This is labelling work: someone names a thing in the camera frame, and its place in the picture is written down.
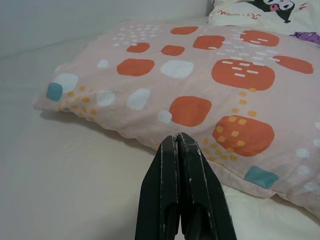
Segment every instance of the fabric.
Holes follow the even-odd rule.
[[[234,3],[239,3],[243,1],[245,0],[211,0],[211,3],[213,4],[214,7],[219,7],[221,5],[234,4]]]
[[[320,216],[319,76],[319,49],[290,36],[128,21],[60,66],[35,107],[154,149],[186,132],[223,184]]]
[[[252,27],[286,35],[296,32],[320,33],[319,10],[318,0],[225,2],[213,9],[208,23],[212,26]]]
[[[0,59],[0,239],[134,239],[155,152],[73,113],[31,108],[56,66],[89,40]],[[320,220],[301,207],[223,190],[238,240],[319,240]]]

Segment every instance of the white wall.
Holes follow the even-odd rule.
[[[204,16],[207,0],[0,0],[0,58],[100,33],[122,20]]]

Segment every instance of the purple pattern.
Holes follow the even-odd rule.
[[[320,36],[316,32],[295,32],[290,36],[320,45]]]

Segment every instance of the patterned pillowcase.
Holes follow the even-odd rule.
[[[319,49],[290,36],[127,21],[59,67],[35,107],[155,149],[186,132],[223,184],[320,216],[319,79]]]
[[[212,26],[237,25],[262,31],[292,35],[320,43],[318,0],[246,0],[223,1],[208,18]]]

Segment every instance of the bed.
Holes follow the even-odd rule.
[[[31,108],[56,67],[96,37],[0,60],[1,239],[134,239],[140,186],[155,151],[72,113]],[[319,219],[305,209],[224,191],[239,240],[319,239]]]

